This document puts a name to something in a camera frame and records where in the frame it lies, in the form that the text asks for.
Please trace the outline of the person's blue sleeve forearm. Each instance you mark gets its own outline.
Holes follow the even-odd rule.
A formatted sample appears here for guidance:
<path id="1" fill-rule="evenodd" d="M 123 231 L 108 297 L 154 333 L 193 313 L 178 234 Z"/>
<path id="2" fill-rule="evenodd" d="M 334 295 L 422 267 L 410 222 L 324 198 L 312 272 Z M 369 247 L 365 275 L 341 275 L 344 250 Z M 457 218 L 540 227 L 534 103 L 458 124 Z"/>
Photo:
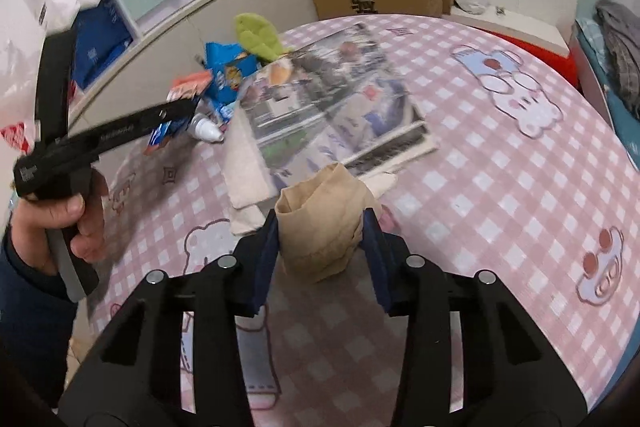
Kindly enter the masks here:
<path id="1" fill-rule="evenodd" d="M 62 277 L 25 263 L 6 230 L 1 243 L 1 346 L 27 388 L 51 410 L 64 392 L 77 308 Z"/>

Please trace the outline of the person's left hand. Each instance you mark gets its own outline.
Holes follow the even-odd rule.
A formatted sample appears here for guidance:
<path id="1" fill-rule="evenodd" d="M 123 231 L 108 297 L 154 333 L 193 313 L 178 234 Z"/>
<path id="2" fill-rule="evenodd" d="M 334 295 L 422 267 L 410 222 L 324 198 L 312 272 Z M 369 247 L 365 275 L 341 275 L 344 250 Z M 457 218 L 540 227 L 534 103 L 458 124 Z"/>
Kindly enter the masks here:
<path id="1" fill-rule="evenodd" d="M 76 194 L 68 199 L 44 202 L 20 199 L 10 220 L 11 242 L 17 256 L 32 269 L 55 275 L 58 268 L 50 253 L 46 231 L 76 225 L 78 233 L 70 241 L 70 251 L 85 262 L 102 260 L 105 257 L 103 199 L 107 195 L 104 176 L 93 169 L 91 192 L 87 197 Z"/>

